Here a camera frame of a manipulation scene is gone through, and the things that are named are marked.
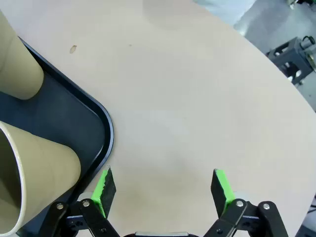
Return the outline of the black-green right gripper right finger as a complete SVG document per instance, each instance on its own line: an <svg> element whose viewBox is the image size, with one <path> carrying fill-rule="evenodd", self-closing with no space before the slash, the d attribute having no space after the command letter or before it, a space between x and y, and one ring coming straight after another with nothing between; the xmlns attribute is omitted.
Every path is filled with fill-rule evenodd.
<svg viewBox="0 0 316 237"><path fill-rule="evenodd" d="M204 234L206 237L233 237L237 231L246 231L251 237L288 236L275 203L253 205L235 197L223 170L213 170L210 189L218 219Z"/></svg>

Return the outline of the black-green right gripper left finger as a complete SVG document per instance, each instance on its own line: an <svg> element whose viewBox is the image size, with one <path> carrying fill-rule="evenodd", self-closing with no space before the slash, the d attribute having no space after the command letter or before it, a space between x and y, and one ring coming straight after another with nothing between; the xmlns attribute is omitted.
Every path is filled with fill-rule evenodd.
<svg viewBox="0 0 316 237"><path fill-rule="evenodd" d="M80 230L89 230L94 237L118 237L108 215L116 193L112 170L103 171L90 198L72 205L54 202L39 230L40 237L75 237Z"/></svg>

